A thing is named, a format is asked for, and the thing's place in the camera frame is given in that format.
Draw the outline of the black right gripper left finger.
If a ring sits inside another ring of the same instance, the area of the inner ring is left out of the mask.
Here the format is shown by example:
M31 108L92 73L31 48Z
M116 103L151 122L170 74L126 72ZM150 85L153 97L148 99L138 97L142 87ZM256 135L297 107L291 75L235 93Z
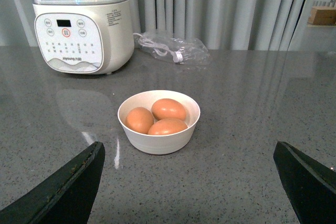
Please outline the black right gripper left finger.
M104 166L94 142L24 196L1 210L1 223L87 223Z

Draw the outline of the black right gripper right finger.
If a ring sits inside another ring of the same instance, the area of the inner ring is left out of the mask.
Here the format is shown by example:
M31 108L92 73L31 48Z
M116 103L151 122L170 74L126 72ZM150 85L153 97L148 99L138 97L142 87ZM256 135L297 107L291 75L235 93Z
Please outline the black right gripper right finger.
M286 142L273 154L300 223L335 223L335 172Z

